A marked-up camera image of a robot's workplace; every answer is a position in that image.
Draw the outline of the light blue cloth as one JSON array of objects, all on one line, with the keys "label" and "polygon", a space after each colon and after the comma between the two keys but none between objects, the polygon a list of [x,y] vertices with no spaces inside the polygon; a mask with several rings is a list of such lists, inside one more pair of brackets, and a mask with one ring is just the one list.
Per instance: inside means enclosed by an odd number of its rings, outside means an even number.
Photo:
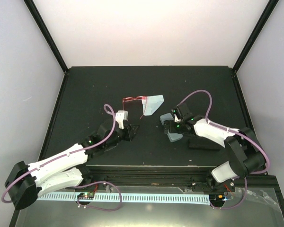
[{"label": "light blue cloth", "polygon": [[164,103],[163,95],[146,96],[142,99],[143,115],[153,115]]}]

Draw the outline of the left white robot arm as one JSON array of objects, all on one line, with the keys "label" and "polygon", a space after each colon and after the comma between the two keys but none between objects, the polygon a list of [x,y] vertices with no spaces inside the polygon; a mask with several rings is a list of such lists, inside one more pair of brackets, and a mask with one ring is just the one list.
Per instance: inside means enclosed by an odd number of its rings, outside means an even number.
[{"label": "left white robot arm", "polygon": [[108,119],[65,151],[30,164],[24,161],[16,163],[5,181],[2,202],[10,202],[16,210],[22,210],[50,192],[64,188],[89,188],[92,177],[85,164],[121,141],[132,141],[139,127],[139,124],[130,124],[127,120]]}]

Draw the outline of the black glasses case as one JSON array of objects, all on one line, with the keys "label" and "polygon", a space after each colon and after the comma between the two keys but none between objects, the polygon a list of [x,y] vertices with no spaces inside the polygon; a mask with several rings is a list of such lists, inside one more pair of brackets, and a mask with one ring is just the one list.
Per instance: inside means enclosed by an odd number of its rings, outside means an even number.
[{"label": "black glasses case", "polygon": [[218,151],[221,146],[215,142],[208,139],[198,139],[191,138],[188,140],[188,147],[194,150],[208,150],[208,151]]}]

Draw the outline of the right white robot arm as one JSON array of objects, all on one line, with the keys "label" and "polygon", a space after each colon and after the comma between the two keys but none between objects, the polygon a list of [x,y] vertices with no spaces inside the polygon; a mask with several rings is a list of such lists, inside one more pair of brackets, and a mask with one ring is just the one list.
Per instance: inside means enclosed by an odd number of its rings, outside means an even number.
[{"label": "right white robot arm", "polygon": [[160,120],[171,142],[178,140],[173,135],[186,134],[205,138],[224,148],[227,161],[214,168],[205,181],[212,191],[218,190],[227,180],[257,174],[260,167],[268,165],[262,147],[249,128],[227,128],[204,116],[194,115],[185,103],[161,116]]}]

